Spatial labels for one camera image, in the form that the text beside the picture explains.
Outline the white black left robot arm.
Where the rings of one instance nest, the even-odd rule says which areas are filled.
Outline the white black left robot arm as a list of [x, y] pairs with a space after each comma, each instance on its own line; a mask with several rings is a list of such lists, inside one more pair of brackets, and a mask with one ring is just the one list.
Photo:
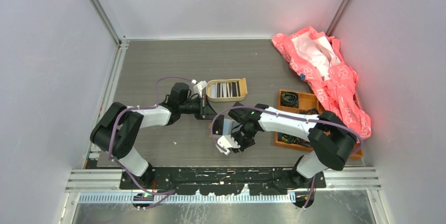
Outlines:
[[165, 100], [151, 107], [130, 107], [114, 102], [106, 110], [90, 134], [90, 141], [115, 158], [133, 175], [141, 189], [151, 186], [152, 165], [134, 147], [138, 132], [151, 126], [168, 126], [181, 115], [194, 115], [197, 120], [212, 119], [216, 112], [206, 96], [206, 81], [175, 83]]

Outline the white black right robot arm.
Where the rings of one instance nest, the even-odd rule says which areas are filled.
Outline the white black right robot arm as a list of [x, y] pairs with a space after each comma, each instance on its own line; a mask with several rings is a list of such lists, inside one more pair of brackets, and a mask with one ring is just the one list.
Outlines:
[[342, 171], [349, 157], [357, 151], [355, 145], [363, 141], [331, 111], [304, 115], [265, 104], [249, 107], [239, 102], [225, 111], [238, 123], [237, 129], [228, 135], [211, 137], [218, 150], [225, 155], [253, 146], [258, 132], [294, 136], [311, 145], [313, 150], [299, 157], [289, 175], [289, 182], [300, 188], [306, 187], [317, 174], [327, 169]]

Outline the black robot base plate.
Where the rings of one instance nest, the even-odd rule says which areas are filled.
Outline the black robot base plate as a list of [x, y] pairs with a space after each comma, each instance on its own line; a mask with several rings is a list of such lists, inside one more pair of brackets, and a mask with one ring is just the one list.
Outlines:
[[155, 167], [145, 189], [174, 190], [177, 195], [239, 195], [247, 187], [251, 196], [284, 195], [288, 191], [310, 188], [302, 185], [291, 167]]

